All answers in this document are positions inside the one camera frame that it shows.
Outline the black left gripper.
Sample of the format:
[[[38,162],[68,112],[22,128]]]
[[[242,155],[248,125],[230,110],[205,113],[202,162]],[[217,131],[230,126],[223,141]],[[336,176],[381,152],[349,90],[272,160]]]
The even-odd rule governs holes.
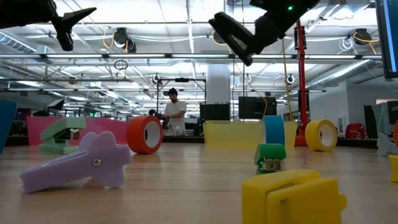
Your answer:
[[[96,7],[65,13],[58,17],[53,0],[1,0],[1,28],[22,27],[55,19],[57,39],[64,51],[73,50],[72,27],[96,11]]]

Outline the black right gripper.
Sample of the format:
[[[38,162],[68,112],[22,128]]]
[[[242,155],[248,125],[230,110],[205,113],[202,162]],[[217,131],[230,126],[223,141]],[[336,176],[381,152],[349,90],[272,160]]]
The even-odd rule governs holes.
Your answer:
[[[253,62],[252,53],[260,54],[268,45],[282,39],[285,33],[319,0],[250,0],[250,5],[266,13],[254,22],[255,33],[224,12],[208,22],[215,32],[246,65]]]

